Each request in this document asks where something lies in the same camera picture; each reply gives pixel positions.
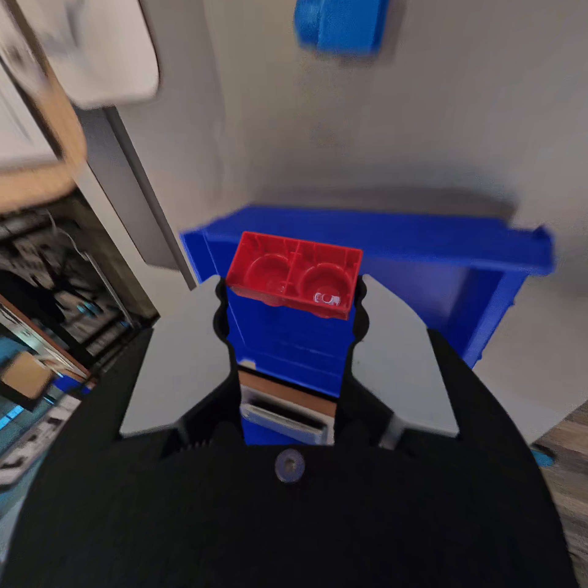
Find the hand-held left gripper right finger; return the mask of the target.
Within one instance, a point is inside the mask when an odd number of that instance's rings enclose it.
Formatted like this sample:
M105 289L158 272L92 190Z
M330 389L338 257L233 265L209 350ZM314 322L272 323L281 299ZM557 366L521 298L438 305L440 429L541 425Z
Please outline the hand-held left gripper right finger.
M459 436L428 328L370 275L357 280L352 332L334 420L335 443L354 424L364 429L370 445L396 445L407 430Z

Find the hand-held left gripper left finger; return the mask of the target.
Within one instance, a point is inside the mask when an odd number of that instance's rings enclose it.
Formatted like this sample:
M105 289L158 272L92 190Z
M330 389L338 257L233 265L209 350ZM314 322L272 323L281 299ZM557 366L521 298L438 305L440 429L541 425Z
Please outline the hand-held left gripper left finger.
M213 275L153 328L121 437L174 430L185 445L203 445L223 422L242 435L238 364L228 336L226 283Z

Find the blue plastic bin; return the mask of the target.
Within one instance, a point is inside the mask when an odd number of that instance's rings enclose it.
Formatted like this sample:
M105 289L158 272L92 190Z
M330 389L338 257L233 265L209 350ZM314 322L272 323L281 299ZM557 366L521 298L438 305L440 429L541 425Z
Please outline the blue plastic bin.
M359 275L400 297L471 368L525 280L555 269L553 238L542 227L511 229L487 217L248 206L181 234L199 282L228 275L243 232L362 250ZM339 396L354 307L340 320L232 292L228 298L229 340L238 362Z

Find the red two-stud block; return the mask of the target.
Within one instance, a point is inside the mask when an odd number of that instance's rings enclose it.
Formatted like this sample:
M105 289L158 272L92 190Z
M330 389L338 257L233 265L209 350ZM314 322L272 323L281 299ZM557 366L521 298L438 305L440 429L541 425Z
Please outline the red two-stud block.
M348 320L362 259L352 247L243 232L225 283L268 306Z

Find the blue toy block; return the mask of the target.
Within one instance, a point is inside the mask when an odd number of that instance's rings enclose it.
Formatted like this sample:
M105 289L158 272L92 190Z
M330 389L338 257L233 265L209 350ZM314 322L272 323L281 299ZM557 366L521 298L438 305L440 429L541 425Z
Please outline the blue toy block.
M306 49L328 55L374 55L382 44L389 3L297 1L293 29Z

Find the grey desk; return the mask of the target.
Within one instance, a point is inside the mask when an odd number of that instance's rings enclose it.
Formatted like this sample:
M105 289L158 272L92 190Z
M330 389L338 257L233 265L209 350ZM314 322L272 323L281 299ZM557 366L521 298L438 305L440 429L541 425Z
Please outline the grey desk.
M587 400L587 1L391 1L367 60L299 47L295 1L142 1L160 86L110 112L175 254L147 264L116 211L119 145L81 113L82 194L161 315L193 272L179 233L248 203L502 217L545 226L476 372L533 442Z

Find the wood-edged side table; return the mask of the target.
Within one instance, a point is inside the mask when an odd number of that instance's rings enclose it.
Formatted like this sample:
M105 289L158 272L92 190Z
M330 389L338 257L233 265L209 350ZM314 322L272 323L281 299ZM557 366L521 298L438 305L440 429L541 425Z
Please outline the wood-edged side table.
M331 398L324 398L314 391L300 390L244 369L239 369L239 381L241 385L275 399L288 401L329 417L335 416L336 401Z

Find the wooden board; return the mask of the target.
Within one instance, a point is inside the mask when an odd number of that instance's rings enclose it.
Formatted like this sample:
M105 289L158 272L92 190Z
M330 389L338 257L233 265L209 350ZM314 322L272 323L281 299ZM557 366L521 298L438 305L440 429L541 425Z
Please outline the wooden board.
M87 147L82 125L48 62L48 89L33 99L36 112L57 141L61 155L40 165L1 169L1 213L39 207L68 195L86 165Z

